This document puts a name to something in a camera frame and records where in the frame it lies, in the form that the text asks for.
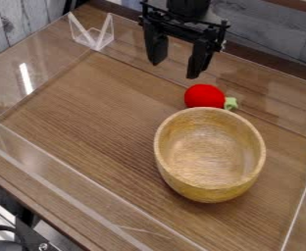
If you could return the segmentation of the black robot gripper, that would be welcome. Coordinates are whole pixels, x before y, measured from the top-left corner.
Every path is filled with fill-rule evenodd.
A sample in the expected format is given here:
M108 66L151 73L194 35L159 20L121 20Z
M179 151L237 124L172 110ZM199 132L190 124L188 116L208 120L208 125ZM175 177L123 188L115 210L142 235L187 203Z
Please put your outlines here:
M156 66L167 57L168 38L156 24L168 35L195 42L187 66L190 79L198 78L207 69L214 52L225 49L229 20L216 15L211 3L212 0L140 0L142 19L147 19L148 59Z

